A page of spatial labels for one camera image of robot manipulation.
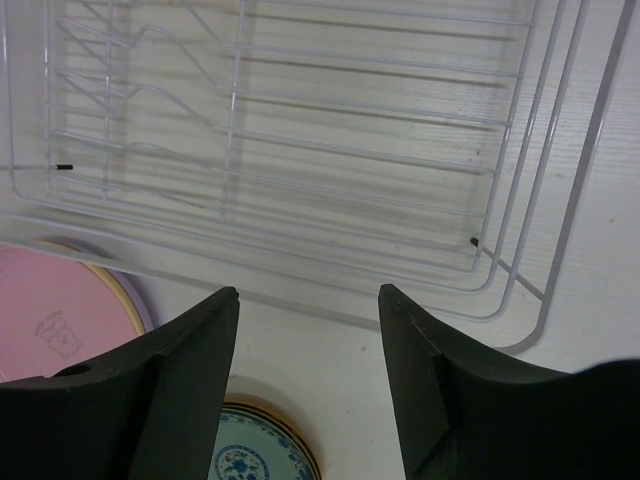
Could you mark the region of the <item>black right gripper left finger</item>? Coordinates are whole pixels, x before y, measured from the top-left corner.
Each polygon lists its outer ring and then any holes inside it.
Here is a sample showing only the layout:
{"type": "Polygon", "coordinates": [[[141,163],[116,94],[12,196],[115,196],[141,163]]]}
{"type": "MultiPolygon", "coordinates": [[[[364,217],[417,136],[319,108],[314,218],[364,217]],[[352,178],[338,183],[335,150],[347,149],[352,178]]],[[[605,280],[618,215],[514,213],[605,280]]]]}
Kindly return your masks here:
{"type": "Polygon", "coordinates": [[[207,478],[238,320],[224,287],[52,377],[3,383],[2,478],[207,478]]]}

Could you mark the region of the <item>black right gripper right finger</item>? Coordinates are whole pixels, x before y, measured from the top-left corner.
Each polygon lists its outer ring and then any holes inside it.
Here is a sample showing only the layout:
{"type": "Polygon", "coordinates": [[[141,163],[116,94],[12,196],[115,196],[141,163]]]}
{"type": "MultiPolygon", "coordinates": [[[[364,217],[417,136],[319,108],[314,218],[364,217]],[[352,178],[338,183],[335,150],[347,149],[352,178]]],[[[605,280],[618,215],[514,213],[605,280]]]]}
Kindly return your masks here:
{"type": "Polygon", "coordinates": [[[503,354],[396,286],[378,296],[408,479],[635,479],[639,363],[564,373],[503,354]]]}

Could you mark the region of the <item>green blue floral plate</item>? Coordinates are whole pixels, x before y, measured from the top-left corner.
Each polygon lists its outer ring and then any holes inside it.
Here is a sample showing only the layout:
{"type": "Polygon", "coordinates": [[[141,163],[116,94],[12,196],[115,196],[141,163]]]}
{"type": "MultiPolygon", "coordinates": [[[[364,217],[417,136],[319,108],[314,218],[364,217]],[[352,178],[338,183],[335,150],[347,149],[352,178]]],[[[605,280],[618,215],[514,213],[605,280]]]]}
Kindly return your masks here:
{"type": "Polygon", "coordinates": [[[317,462],[291,429],[227,405],[219,419],[210,479],[319,479],[317,462]]]}

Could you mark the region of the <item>purple plate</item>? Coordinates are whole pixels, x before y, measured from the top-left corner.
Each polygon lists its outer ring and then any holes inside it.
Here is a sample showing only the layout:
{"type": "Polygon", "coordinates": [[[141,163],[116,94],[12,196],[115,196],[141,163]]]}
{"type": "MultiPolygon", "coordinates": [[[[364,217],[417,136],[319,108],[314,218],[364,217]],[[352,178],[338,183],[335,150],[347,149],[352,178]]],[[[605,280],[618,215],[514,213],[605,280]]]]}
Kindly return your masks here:
{"type": "MultiPolygon", "coordinates": [[[[110,259],[110,256],[106,251],[84,241],[70,238],[54,238],[52,242],[78,252],[93,255],[105,255],[108,259],[110,259]]],[[[137,312],[137,316],[139,317],[138,323],[141,325],[142,330],[144,332],[153,330],[155,328],[155,324],[153,322],[152,315],[150,314],[144,296],[141,295],[139,290],[137,289],[137,284],[132,283],[130,277],[127,274],[124,274],[118,270],[113,270],[105,267],[102,267],[102,270],[105,270],[110,275],[110,277],[113,278],[114,281],[117,282],[119,286],[126,292],[137,312]]]]}

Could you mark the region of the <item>beige plate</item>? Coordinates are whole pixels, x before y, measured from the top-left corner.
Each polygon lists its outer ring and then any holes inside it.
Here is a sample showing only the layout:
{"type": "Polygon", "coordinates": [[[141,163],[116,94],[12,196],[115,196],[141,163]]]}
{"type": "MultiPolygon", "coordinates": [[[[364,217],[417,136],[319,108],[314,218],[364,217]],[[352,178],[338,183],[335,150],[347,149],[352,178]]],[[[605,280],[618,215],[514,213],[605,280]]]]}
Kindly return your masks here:
{"type": "MultiPolygon", "coordinates": [[[[47,246],[59,247],[59,248],[76,252],[76,253],[83,253],[83,252],[78,252],[75,250],[65,248],[64,246],[61,246],[61,245],[57,245],[52,242],[53,239],[54,238],[41,239],[39,240],[39,243],[47,246]]],[[[129,316],[129,319],[137,335],[140,336],[147,333],[142,330],[141,325],[138,323],[139,317],[137,316],[137,312],[134,308],[134,305],[131,303],[126,292],[119,286],[119,284],[115,282],[114,279],[111,278],[110,275],[105,270],[102,270],[102,266],[97,266],[97,265],[89,264],[86,262],[83,262],[83,265],[88,270],[90,270],[97,278],[99,278],[105,284],[105,286],[111,291],[111,293],[116,297],[116,299],[120,302],[120,304],[126,311],[127,315],[129,316]]]]}

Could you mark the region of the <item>pink plate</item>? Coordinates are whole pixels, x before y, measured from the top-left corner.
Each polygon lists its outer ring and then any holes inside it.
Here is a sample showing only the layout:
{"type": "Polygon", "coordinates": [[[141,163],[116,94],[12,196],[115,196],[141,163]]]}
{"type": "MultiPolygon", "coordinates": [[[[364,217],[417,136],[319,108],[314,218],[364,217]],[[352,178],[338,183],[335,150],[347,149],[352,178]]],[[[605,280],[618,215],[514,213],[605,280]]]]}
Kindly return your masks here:
{"type": "Polygon", "coordinates": [[[1,248],[1,380],[50,377],[139,337],[82,262],[1,248]]]}

